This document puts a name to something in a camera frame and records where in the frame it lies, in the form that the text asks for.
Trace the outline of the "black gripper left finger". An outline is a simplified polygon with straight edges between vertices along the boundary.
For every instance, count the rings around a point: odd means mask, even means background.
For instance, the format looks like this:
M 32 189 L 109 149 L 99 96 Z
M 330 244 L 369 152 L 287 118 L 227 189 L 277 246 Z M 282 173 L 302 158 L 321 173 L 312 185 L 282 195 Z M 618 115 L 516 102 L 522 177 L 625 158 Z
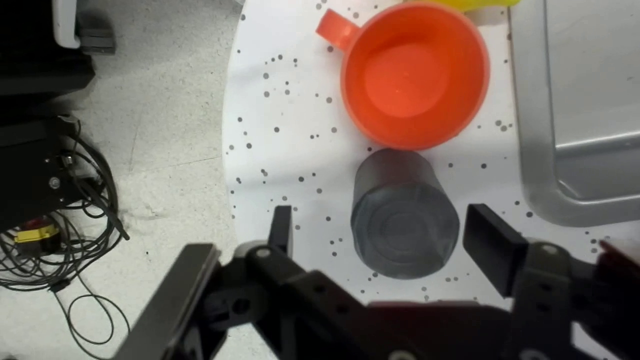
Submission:
M 273 224 L 271 224 L 268 244 L 279 248 L 281 253 L 288 253 L 291 231 L 293 231 L 293 208 L 291 206 L 277 206 L 275 217 L 273 217 Z

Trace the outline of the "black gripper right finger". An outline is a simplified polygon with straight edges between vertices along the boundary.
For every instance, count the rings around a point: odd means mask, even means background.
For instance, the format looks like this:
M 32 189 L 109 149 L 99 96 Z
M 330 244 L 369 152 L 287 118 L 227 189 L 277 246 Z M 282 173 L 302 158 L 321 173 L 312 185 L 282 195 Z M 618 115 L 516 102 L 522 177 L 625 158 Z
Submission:
M 463 237 L 464 251 L 504 298 L 514 295 L 529 243 L 487 205 L 470 205 Z

